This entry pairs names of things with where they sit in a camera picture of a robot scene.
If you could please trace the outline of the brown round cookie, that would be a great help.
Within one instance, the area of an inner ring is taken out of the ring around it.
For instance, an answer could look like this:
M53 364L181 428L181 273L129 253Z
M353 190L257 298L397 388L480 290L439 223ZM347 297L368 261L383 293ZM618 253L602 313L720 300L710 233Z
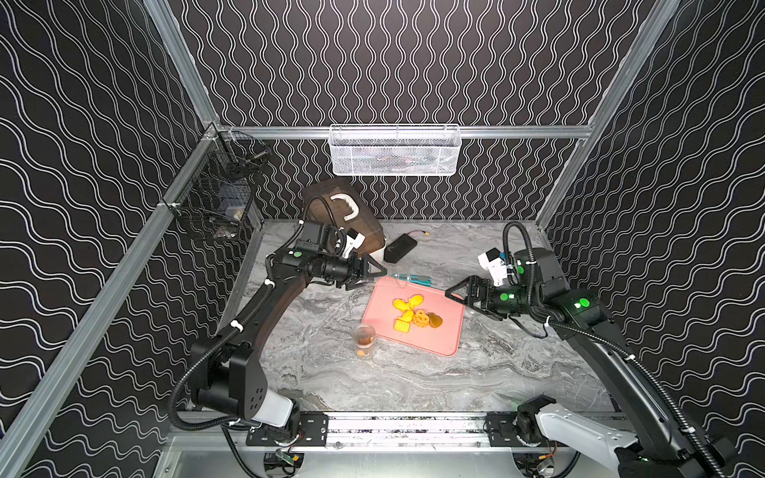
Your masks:
M428 322L434 329L439 328L443 324L442 317L432 313L428 314Z

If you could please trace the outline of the pretzel shaped cookie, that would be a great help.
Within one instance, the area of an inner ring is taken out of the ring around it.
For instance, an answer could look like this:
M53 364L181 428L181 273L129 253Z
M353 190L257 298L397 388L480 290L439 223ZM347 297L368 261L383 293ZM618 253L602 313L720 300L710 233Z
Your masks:
M412 319L412 322L420 328L426 328L430 325L430 323L428 322L428 314L426 314L422 310L417 310L414 313L414 318Z

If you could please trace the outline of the small yellow cookie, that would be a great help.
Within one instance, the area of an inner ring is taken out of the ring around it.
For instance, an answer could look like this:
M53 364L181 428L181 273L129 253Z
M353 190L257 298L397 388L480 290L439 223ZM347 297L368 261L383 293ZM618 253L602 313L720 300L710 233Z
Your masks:
M408 302L404 302L404 300L396 299L394 300L392 304L394 305L396 310L402 313L410 311L410 304L408 304Z

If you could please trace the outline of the clear jar dark cookies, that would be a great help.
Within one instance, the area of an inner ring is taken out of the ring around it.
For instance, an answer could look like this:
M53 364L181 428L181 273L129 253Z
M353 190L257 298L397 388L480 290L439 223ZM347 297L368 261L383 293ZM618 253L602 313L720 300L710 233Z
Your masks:
M376 330L368 324L360 324L356 327L353 334L353 341L356 348L356 354L359 358L368 358L372 356L377 340Z

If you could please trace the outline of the square waffle cookie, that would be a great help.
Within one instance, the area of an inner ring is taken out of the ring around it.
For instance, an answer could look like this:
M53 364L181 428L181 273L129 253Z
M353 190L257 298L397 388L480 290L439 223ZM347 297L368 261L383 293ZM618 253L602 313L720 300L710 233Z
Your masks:
M403 320L395 320L394 329L398 332L406 334L410 331L410 323Z

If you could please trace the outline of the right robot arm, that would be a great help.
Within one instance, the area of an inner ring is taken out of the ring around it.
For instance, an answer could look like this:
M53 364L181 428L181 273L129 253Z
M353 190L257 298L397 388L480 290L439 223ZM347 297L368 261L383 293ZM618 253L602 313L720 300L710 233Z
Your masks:
M542 330L520 329L544 340L556 334L592 368L627 416L623 431L573 412L550 396L523 402L507 424L514 439L531 446L567 445L621 477L722 477L736 451L727 438L711 438L679 407L628 347L598 295L570 286L556 255L535 248L525 226L524 247L513 253L504 240L480 258L491 276L471 275L448 288L446 298L492 320L526 315Z

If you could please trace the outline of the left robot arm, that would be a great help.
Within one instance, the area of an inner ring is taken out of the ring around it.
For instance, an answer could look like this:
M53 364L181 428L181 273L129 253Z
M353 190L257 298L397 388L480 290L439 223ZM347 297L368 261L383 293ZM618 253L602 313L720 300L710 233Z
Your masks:
M298 407L269 388L261 356L289 306L312 284L352 291L386 276L359 255L347 229L331 216L312 221L305 209L297 229L265 261L265 279L244 308L212 339L191 349L191 365L169 396L169 421L184 431L261 423L297 433Z

